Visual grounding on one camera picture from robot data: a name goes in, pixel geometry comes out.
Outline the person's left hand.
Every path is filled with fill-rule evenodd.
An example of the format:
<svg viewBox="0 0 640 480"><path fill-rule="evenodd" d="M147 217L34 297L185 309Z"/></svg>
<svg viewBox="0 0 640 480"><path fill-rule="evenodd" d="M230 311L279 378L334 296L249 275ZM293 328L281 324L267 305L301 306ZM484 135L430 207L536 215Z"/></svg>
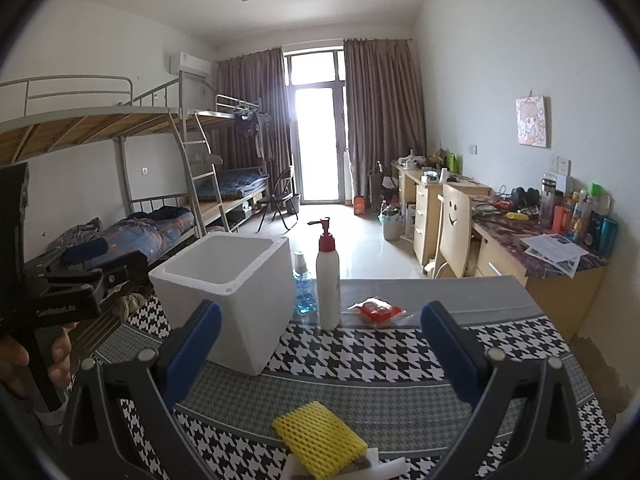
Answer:
<svg viewBox="0 0 640 480"><path fill-rule="evenodd" d="M61 333L51 347L52 364L48 368L50 381L57 387L67 388L72 379L70 354L72 342L68 333L77 326L70 323L61 327ZM10 336L1 338L1 381L17 396L26 396L25 387L17 377L14 366L27 366L29 355L25 348Z"/></svg>

